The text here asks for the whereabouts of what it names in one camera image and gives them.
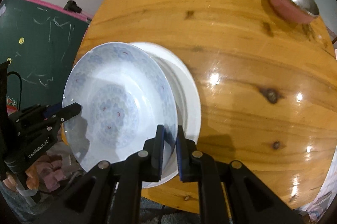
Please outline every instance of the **blue floral pattern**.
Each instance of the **blue floral pattern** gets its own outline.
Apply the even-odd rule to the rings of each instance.
[[[96,77],[95,73],[99,70],[98,68],[110,63],[111,60],[136,66],[139,72],[143,73],[151,82],[161,104],[162,112],[158,115],[162,117],[161,123],[164,125],[168,136],[166,147],[168,146],[169,149],[166,151],[171,154],[175,146],[178,128],[176,105],[171,87],[158,64],[144,51],[133,45],[119,42],[105,43],[86,53],[70,73],[64,91],[63,107],[73,102],[81,104],[83,97],[90,96],[86,93],[90,88],[88,83],[91,83],[93,78]],[[86,116],[89,116],[86,121],[86,138],[107,148],[120,149],[128,146],[137,134],[139,122],[138,108],[133,97],[117,84],[107,84],[101,89],[91,90],[91,92],[94,94],[91,95],[93,97],[90,99],[93,103],[89,109],[86,109]],[[93,127],[98,120],[100,121],[100,130]],[[83,126],[80,126],[77,122],[75,124],[66,122],[64,127],[68,134],[71,134],[71,131],[82,130]],[[70,142],[70,147],[73,149],[75,145]],[[97,164],[97,160],[101,159],[96,158],[95,154],[90,153],[89,150],[81,160],[79,161],[80,164],[85,164],[82,167],[88,170]]]

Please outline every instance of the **table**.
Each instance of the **table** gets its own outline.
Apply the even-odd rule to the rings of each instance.
[[[291,208],[315,198],[337,137],[336,59],[320,17],[287,23],[268,0],[104,0],[76,61],[109,41],[157,43],[186,64],[199,150],[241,160]],[[198,212],[196,183],[177,177],[142,195]]]

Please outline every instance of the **white bowl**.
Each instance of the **white bowl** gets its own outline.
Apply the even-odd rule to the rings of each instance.
[[[82,111],[64,123],[64,130],[85,171],[101,160],[115,163],[142,150],[158,124],[166,129],[166,166],[177,138],[177,110],[163,71],[144,51],[111,42],[87,52],[65,86],[63,107],[74,102]]]

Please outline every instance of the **pink bowl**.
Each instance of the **pink bowl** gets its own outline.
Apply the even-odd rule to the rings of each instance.
[[[270,0],[274,10],[283,19],[295,23],[310,23],[314,18],[318,16],[309,14],[305,10],[302,10],[296,3],[291,0]]]

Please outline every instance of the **wood grain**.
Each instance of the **wood grain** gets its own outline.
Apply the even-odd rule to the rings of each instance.
[[[198,149],[241,160],[291,208],[315,198],[337,137],[336,59],[320,17],[287,23],[268,0],[104,0],[76,59],[109,41],[157,43],[186,64],[202,104]],[[142,194],[198,212],[197,185],[178,178]]]

